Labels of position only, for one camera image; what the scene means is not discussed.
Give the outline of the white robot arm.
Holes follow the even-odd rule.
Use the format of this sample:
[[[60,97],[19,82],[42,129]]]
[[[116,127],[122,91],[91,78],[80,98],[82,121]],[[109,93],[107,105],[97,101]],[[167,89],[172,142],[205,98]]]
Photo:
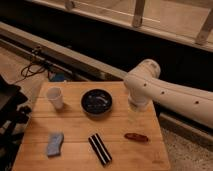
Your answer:
[[[146,107],[150,100],[213,129],[213,92],[169,83],[159,79],[160,65],[145,59],[124,77],[129,101]]]

